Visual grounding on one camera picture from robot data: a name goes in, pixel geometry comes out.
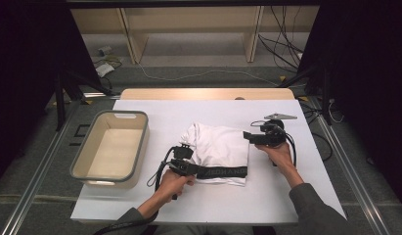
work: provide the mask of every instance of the storage container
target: storage container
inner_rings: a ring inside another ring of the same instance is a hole
[[[70,168],[92,186],[132,188],[149,139],[149,119],[140,111],[102,111],[94,118]]]

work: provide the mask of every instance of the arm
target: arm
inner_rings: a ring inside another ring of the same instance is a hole
[[[154,215],[164,204],[172,200],[172,196],[182,195],[185,184],[194,185],[195,177],[193,175],[180,176],[168,169],[161,178],[158,189],[152,196],[144,202],[138,209],[132,208],[125,213],[116,223],[141,221]],[[114,231],[110,234],[141,234],[147,225],[128,227]]]
[[[288,143],[285,142],[277,148],[264,145],[256,147],[267,153],[269,159],[277,165],[280,173],[289,183],[290,198],[298,214],[300,234],[354,234],[347,220],[333,208],[324,204],[310,184],[304,183],[292,164]]]

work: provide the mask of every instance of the black backdrop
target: black backdrop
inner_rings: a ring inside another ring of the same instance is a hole
[[[69,9],[0,0],[0,177],[24,151],[66,69],[101,85]]]
[[[402,203],[402,3],[395,2],[324,5],[299,71],[319,63],[306,91],[335,98]]]

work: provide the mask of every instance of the white table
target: white table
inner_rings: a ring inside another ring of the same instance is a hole
[[[83,186],[71,219],[82,222],[117,220],[154,192],[146,183],[181,134],[194,121],[260,133],[249,126],[274,113],[297,116],[284,120],[296,145],[297,169],[324,202],[344,215],[302,110],[295,100],[154,101],[118,100],[114,110],[143,111],[149,116],[150,139],[138,184],[129,190]],[[196,184],[160,209],[155,223],[271,225],[297,222],[288,196],[290,187],[267,156],[249,146],[246,186]]]

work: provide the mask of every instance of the sleeve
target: sleeve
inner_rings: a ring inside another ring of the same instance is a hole
[[[133,222],[133,221],[141,221],[144,220],[142,215],[137,211],[135,208],[130,209],[126,212],[115,224],[124,223],[124,222]],[[121,228],[118,230],[114,230],[107,234],[109,235],[123,235],[123,234],[142,234],[146,228],[148,227],[147,224],[144,225],[137,225],[132,227]]]
[[[311,184],[303,183],[293,187],[290,198],[298,214],[298,229],[301,235],[355,234],[341,214],[323,203]]]

